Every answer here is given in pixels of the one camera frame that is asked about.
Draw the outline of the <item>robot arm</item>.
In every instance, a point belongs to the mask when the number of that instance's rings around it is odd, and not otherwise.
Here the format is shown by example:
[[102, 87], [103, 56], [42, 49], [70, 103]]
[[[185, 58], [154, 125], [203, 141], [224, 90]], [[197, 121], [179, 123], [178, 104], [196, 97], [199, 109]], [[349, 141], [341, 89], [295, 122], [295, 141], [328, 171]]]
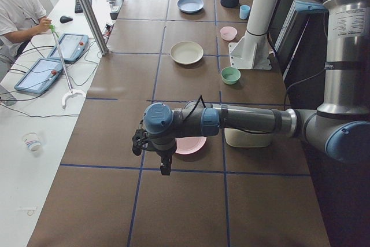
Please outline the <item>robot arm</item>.
[[369, 66], [369, 0], [295, 0], [297, 11], [328, 12], [324, 101], [316, 110], [258, 109], [189, 102], [172, 110], [155, 103], [144, 112], [132, 151], [156, 152], [163, 175], [171, 172], [176, 141], [209, 137], [222, 128], [299, 137], [343, 163], [369, 159], [369, 106], [365, 102]]

